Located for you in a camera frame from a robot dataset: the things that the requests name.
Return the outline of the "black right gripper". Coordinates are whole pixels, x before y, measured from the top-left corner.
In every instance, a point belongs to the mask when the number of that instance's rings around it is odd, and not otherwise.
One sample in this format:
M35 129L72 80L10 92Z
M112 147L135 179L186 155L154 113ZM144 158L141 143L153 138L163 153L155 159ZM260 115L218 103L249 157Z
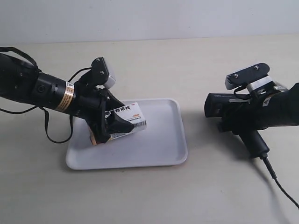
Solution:
M265 125L259 124L256 112L262 107L262 100L266 98L266 92L256 96L241 94L217 94L217 117L220 122L217 125L219 132L232 132L239 135L253 130L264 130Z

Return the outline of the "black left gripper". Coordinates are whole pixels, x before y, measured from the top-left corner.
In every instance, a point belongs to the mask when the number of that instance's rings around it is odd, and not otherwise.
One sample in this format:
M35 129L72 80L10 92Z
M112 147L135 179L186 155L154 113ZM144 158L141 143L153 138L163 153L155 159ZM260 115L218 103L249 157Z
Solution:
M105 112L124 104L109 89L92 83L92 70L88 70L75 83L74 99L70 105L70 115L86 120L93 126L93 144L106 143L113 134L129 133L134 125L122 119L115 112L105 117Z

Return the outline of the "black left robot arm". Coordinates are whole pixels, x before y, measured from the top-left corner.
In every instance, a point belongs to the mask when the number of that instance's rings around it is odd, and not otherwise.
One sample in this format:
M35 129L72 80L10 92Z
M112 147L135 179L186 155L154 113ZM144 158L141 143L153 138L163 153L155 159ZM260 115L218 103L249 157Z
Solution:
M84 119L96 143L107 142L112 134L129 133L134 125L116 114L124 107L111 92L115 81L103 57L75 83L43 73L29 56L25 62L13 56L0 55L0 96L18 103L30 104Z

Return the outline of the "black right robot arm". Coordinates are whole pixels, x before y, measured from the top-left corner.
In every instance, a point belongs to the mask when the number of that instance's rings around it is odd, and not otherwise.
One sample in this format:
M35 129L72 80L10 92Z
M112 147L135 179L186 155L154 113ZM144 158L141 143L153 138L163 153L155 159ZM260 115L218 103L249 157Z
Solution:
M218 130L234 134L269 127L299 125L299 84L291 89L260 97L239 107L222 117Z

